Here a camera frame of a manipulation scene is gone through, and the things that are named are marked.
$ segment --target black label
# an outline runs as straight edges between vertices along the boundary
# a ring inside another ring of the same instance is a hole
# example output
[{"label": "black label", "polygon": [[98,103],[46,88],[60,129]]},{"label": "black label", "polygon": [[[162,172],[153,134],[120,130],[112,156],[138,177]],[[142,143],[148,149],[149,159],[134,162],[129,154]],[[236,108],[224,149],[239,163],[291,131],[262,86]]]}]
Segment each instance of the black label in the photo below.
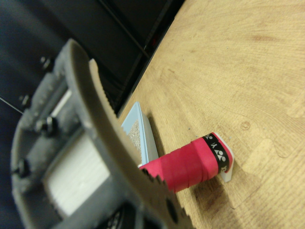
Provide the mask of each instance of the black label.
[{"label": "black label", "polygon": [[216,158],[218,164],[218,173],[229,170],[229,157],[223,146],[218,141],[217,137],[213,134],[208,134],[202,138],[205,140]]}]

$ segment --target wooden table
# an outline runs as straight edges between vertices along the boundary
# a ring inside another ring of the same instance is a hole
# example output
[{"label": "wooden table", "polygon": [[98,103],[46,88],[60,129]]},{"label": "wooden table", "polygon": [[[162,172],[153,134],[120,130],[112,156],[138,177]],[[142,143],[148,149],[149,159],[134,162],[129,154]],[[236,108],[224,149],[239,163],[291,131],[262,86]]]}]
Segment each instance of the wooden table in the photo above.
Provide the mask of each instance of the wooden table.
[{"label": "wooden table", "polygon": [[177,194],[195,227],[305,228],[305,1],[187,0],[121,122],[136,101],[160,155],[210,132],[235,154]]}]

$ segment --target wood grain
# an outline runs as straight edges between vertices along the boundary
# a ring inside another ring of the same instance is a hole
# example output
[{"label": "wood grain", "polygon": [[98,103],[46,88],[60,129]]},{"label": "wood grain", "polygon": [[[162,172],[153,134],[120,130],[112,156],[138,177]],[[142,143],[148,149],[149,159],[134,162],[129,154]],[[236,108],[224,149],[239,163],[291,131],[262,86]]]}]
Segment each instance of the wood grain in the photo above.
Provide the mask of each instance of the wood grain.
[{"label": "wood grain", "polygon": [[218,132],[235,154],[177,194],[194,226],[305,228],[305,1],[187,0],[121,122],[136,101],[159,152]]}]

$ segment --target black screw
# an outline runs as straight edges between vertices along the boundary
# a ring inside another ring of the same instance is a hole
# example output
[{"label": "black screw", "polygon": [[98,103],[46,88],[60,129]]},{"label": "black screw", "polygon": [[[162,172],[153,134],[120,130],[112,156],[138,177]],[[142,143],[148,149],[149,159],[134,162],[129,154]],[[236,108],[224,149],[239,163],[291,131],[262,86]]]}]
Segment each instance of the black screw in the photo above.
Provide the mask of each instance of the black screw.
[{"label": "black screw", "polygon": [[24,97],[21,96],[20,97],[20,100],[22,100],[21,102],[21,106],[26,109],[26,108],[29,108],[31,106],[31,100],[32,100],[32,96],[27,94],[25,95]]},{"label": "black screw", "polygon": [[12,171],[12,174],[18,174],[20,178],[25,178],[30,174],[30,166],[26,159],[20,159],[17,168]]},{"label": "black screw", "polygon": [[44,136],[51,136],[56,132],[57,121],[53,117],[47,117],[45,120],[39,120],[36,123],[36,131]]},{"label": "black screw", "polygon": [[42,64],[42,69],[45,71],[45,72],[51,72],[53,67],[54,67],[54,59],[53,58],[46,58],[44,56],[42,56],[40,58],[40,63]]}]

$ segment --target dark background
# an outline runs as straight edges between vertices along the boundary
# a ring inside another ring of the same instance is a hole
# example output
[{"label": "dark background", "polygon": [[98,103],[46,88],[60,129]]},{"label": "dark background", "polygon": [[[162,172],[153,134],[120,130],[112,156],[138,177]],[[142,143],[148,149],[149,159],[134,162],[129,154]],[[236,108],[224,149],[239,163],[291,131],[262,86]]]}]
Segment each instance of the dark background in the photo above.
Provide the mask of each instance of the dark background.
[{"label": "dark background", "polygon": [[0,228],[22,228],[10,185],[10,149],[22,100],[34,94],[66,41],[75,39],[96,60],[118,113],[182,3],[0,0]]}]

